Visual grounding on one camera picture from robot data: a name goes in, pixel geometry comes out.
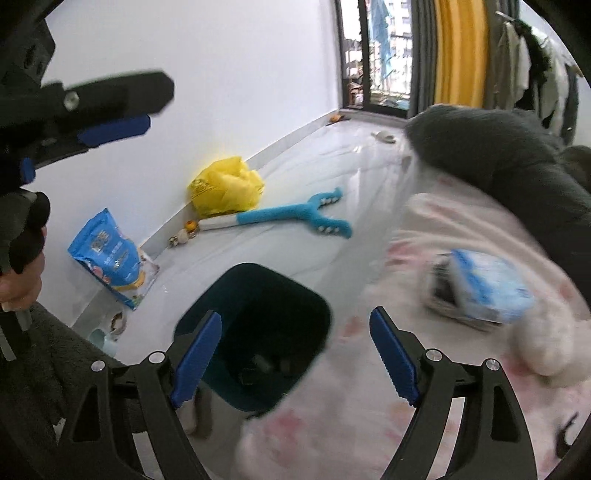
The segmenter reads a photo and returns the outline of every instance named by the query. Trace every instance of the floor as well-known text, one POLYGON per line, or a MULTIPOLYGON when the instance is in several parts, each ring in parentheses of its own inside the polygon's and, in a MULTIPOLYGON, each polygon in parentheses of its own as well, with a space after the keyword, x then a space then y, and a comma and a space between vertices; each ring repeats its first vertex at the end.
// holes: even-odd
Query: floor
MULTIPOLYGON (((323 296, 334 319, 343 318, 376 274, 394 225, 402 163, 400 142, 384 144, 372 133, 400 130, 350 120, 321 128, 259 169, 265 180, 260 207, 305 202, 340 187, 343 199, 324 210, 346 219, 353 237, 324 236, 302 222, 276 222, 202 232, 187 245, 163 252, 161 272, 142 305, 128 317, 116 357, 135 364, 165 351, 183 313, 230 267, 255 262, 278 271, 323 296)), ((245 414, 219 397, 213 400, 213 434, 204 442, 189 436, 201 462, 229 478, 233 451, 245 414)), ((181 421, 186 419, 181 412, 181 421)), ((146 473, 161 478, 150 459, 147 435, 136 436, 146 473)))

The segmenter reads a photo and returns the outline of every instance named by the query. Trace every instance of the metal screw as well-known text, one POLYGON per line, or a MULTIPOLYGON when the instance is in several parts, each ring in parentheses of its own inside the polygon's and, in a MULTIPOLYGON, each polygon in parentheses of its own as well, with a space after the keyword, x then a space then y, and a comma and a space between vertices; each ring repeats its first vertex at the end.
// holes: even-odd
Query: metal screw
POLYGON ((90 369, 93 372, 102 372, 105 369, 105 363, 102 360, 97 360, 96 362, 93 362, 90 369))
POLYGON ((165 358, 166 355, 164 355, 162 352, 154 352, 150 354, 148 360, 150 360, 151 364, 161 364, 162 362, 164 362, 165 358))
POLYGON ((427 351, 427 358, 432 362, 438 362, 443 358, 443 354, 439 350, 428 350, 427 351))
POLYGON ((489 358, 486 361, 486 367, 489 370, 493 370, 494 372, 496 372, 498 369, 501 368, 501 365, 499 364, 499 362, 497 362, 496 360, 494 360, 493 358, 489 358))
POLYGON ((71 112, 72 110, 76 110, 80 105, 80 97, 76 92, 68 92, 64 97, 64 106, 66 110, 71 112))

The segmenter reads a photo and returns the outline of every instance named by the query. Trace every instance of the small toy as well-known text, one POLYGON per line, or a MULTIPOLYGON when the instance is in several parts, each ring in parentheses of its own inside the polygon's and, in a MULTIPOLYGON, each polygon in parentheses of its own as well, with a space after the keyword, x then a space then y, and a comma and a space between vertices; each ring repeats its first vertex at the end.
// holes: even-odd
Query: small toy
POLYGON ((196 235, 197 222, 195 220, 189 220, 185 223, 184 228, 181 228, 176 235, 173 235, 168 239, 168 246, 176 247, 178 245, 184 245, 190 239, 195 238, 196 235))
POLYGON ((351 120, 351 117, 344 116, 341 113, 336 113, 336 114, 330 116, 329 123, 326 124, 326 126, 328 127, 328 125, 337 124, 339 122, 345 122, 347 120, 351 120))
POLYGON ((189 234, 189 238, 195 238, 195 235, 197 235, 197 227, 198 224, 195 220, 189 220, 185 223, 185 230, 189 234))

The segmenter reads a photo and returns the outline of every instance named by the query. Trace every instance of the floral blanket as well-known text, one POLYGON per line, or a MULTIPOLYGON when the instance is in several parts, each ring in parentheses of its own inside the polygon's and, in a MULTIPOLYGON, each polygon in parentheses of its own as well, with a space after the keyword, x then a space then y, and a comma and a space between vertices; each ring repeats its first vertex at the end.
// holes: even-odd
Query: floral blanket
MULTIPOLYGON (((452 360, 480 365, 501 361, 525 414, 540 479, 557 465, 555 442, 575 413, 591 412, 591 381, 550 388, 512 353, 510 327, 485 333, 427 310, 419 283, 438 253, 452 248, 486 251, 511 260, 538 298, 590 318, 579 292, 550 262, 519 222, 494 200, 442 173, 431 173, 429 193, 411 197, 381 276, 368 285, 326 351, 278 407, 248 422, 236 451, 237 478, 249 480, 379 479, 414 409, 399 398, 369 337, 369 312, 384 306, 400 329, 452 360)), ((445 474, 462 415, 455 399, 430 479, 445 474)))

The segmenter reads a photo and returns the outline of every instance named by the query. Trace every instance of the pet food bag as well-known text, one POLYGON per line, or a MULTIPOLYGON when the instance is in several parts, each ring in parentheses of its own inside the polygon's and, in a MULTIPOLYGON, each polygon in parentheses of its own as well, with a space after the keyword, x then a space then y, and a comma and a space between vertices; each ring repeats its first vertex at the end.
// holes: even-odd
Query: pet food bag
POLYGON ((265 183, 240 157, 217 160, 189 185, 199 218, 246 212, 258 206, 265 183))
POLYGON ((134 310, 148 293, 159 270, 158 265, 121 234, 107 209, 88 221, 68 252, 134 310))

